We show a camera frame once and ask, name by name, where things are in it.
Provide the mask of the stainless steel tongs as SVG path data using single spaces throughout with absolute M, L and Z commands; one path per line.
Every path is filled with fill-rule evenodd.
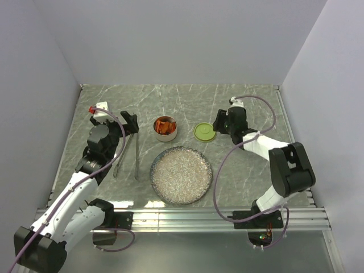
M 126 142 L 126 145 L 118 158 L 117 164 L 114 167 L 113 178 L 117 178 L 124 161 L 131 160 L 131 145 L 134 144 L 135 158 L 134 158 L 134 179 L 139 178 L 139 133 L 131 134 Z

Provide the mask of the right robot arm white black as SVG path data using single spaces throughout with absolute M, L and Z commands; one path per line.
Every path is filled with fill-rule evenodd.
M 271 214 L 283 207 L 287 200 L 316 183 L 316 177 L 307 152 L 300 142 L 281 142 L 265 136 L 248 126 L 244 107 L 232 106 L 220 109 L 213 122 L 213 131 L 227 134 L 234 143 L 233 150 L 242 148 L 269 162 L 271 186 L 253 203 L 250 216 L 241 220 L 225 217 L 217 206 L 216 175 L 213 186 L 213 204 L 217 214 L 225 221 L 243 223 L 251 221 L 261 228 L 269 223 Z

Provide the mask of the green round lid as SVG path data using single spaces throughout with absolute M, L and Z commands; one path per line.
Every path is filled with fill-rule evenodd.
M 194 127 L 193 134 L 200 142 L 211 142 L 216 136 L 213 125 L 207 122 L 198 123 Z

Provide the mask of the orange fried piece top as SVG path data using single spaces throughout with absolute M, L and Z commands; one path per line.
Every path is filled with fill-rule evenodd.
M 176 122 L 157 120 L 154 125 L 154 130 L 160 135 L 170 135 L 177 128 Z

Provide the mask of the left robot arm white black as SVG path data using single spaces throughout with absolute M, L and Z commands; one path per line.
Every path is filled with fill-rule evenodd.
M 102 229 L 116 236 L 118 231 L 129 234 L 133 221 L 131 212 L 119 219 L 112 203 L 95 199 L 86 209 L 76 212 L 85 199 L 97 189 L 121 157 L 119 144 L 126 145 L 126 137 L 139 131 L 137 115 L 122 111 L 120 120 L 110 111 L 92 106 L 87 145 L 75 172 L 58 198 L 29 228 L 20 227 L 14 234 L 16 258 L 19 264 L 35 272 L 59 272 L 67 254 L 90 231 Z

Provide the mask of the beige round lunch box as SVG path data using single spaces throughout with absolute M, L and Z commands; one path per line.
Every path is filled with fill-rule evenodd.
M 161 116 L 154 121 L 154 134 L 158 141 L 170 142 L 177 136 L 177 122 L 170 116 Z

